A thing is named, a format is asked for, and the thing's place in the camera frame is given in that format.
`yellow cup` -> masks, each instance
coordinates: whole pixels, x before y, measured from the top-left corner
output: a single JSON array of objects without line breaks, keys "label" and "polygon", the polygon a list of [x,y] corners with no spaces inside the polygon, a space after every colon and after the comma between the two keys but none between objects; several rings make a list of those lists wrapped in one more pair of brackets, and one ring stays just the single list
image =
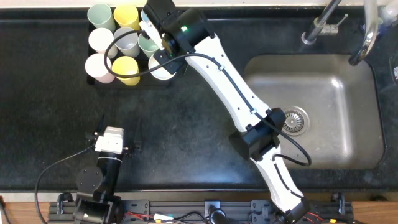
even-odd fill
[{"label": "yellow cup", "polygon": [[[112,65],[112,71],[120,74],[120,75],[133,75],[139,73],[138,64],[132,58],[128,56],[122,56],[116,59]],[[129,86],[134,86],[139,83],[140,77],[134,78],[119,78],[124,84]]]},{"label": "yellow cup", "polygon": [[116,7],[113,17],[120,27],[130,27],[139,30],[138,10],[133,4],[123,4]]}]

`black countertop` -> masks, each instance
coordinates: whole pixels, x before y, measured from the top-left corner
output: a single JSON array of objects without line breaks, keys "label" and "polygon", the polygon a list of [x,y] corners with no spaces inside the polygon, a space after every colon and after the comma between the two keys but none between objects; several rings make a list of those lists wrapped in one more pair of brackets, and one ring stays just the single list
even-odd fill
[{"label": "black countertop", "polygon": [[[363,36],[363,9],[349,12],[333,37],[315,45],[300,36],[322,9],[207,10],[228,57],[243,74],[262,54],[350,54]],[[264,190],[257,169],[232,148],[229,113],[193,69],[165,90],[107,90],[86,83],[88,50],[85,9],[2,11],[0,13],[0,191],[32,191],[40,172],[87,146],[84,132],[105,125],[122,127],[129,141],[139,119],[144,148],[125,159],[117,191],[164,189]],[[398,189],[398,29],[375,44],[367,61],[376,76],[386,143],[383,161],[371,170],[291,170],[304,191]],[[77,173],[95,164],[89,152],[49,170],[43,190],[76,189]]]}]

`black tray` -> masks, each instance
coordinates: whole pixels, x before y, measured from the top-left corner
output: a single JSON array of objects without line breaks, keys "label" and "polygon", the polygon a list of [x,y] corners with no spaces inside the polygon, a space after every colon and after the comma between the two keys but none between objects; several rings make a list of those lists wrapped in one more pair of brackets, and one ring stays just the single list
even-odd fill
[{"label": "black tray", "polygon": [[[115,21],[116,24],[116,30],[118,28],[120,28],[119,24]],[[91,23],[89,23],[88,26],[88,31],[89,33],[91,33],[93,30],[95,30],[95,26]],[[88,46],[88,57],[95,54],[96,51],[93,50],[90,46]],[[122,52],[120,52],[120,50],[118,49],[118,54],[111,59],[111,62],[113,64],[113,62],[119,58],[124,56]],[[140,72],[143,72],[145,70],[148,69],[148,57],[143,53],[143,51],[140,51],[140,54],[134,58],[137,63],[138,63],[138,68]],[[137,85],[134,86],[128,86],[126,84],[124,84],[122,81],[120,81],[118,78],[115,78],[111,83],[101,83],[98,80],[96,80],[95,78],[87,75],[87,84],[95,86],[97,88],[113,88],[113,89],[133,89],[133,90],[145,90],[145,89],[164,89],[167,88],[171,81],[175,78],[176,75],[174,75],[173,78],[171,78],[170,80],[159,80],[155,77],[152,76],[152,74],[148,73],[145,74],[143,76],[141,76],[139,83]]]}]

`stainless steel sink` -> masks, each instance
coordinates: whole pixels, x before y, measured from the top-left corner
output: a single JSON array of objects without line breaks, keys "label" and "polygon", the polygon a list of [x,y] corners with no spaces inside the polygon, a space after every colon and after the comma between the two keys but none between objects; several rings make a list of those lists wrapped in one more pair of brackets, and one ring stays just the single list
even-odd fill
[{"label": "stainless steel sink", "polygon": [[[258,97],[285,111],[284,131],[311,155],[312,169],[370,169],[384,154],[373,71],[366,62],[353,67],[348,59],[261,55],[244,71]],[[285,155],[305,161],[286,139],[280,143]]]}]

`faucet handle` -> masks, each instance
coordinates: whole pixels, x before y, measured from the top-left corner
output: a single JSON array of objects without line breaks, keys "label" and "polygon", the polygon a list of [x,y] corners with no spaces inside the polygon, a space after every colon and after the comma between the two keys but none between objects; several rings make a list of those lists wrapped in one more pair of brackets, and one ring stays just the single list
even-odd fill
[{"label": "faucet handle", "polygon": [[336,35],[338,33],[338,27],[340,24],[347,19],[348,14],[345,14],[344,17],[337,24],[326,24],[319,35]]}]

